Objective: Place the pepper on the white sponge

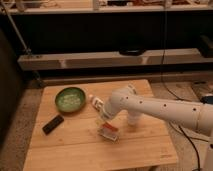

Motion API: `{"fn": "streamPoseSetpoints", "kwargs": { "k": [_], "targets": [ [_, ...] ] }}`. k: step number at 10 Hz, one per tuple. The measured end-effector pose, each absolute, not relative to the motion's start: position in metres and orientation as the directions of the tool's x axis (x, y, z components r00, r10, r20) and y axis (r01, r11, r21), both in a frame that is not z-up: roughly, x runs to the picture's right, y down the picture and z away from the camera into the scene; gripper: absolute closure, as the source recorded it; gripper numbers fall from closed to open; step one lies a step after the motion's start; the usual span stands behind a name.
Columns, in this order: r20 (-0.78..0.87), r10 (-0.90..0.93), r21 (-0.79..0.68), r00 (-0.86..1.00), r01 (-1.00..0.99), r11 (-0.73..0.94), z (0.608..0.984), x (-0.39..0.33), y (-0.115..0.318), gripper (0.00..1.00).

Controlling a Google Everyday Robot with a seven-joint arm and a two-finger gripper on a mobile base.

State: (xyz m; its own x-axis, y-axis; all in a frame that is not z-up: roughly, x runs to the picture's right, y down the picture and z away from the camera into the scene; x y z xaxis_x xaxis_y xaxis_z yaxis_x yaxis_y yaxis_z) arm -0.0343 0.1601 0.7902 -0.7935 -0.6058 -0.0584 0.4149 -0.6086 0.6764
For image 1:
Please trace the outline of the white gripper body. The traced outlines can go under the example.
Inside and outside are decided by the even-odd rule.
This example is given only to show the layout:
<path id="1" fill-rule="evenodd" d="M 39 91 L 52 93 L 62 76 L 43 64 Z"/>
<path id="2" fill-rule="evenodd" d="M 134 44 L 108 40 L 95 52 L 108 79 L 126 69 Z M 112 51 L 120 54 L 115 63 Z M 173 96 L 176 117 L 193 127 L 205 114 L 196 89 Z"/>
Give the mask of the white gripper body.
<path id="1" fill-rule="evenodd" d="M 92 94 L 89 95 L 89 101 L 92 104 L 92 106 L 99 112 L 100 117 L 103 120 L 108 120 L 108 116 L 104 113 L 103 110 L 103 101 L 98 98 L 97 96 L 94 96 Z"/>

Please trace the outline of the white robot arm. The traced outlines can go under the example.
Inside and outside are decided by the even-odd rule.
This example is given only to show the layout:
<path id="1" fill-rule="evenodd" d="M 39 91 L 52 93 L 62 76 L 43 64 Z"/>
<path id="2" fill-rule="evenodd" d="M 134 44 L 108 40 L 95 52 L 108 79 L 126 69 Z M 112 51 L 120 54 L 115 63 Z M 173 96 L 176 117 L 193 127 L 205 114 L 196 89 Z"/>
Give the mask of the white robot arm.
<path id="1" fill-rule="evenodd" d="M 147 114 L 208 136 L 210 141 L 202 171 L 213 171 L 213 105 L 144 97 L 132 85 L 114 90 L 105 102 L 94 95 L 89 98 L 102 122 L 126 110 L 131 125 L 135 125 L 142 114 Z"/>

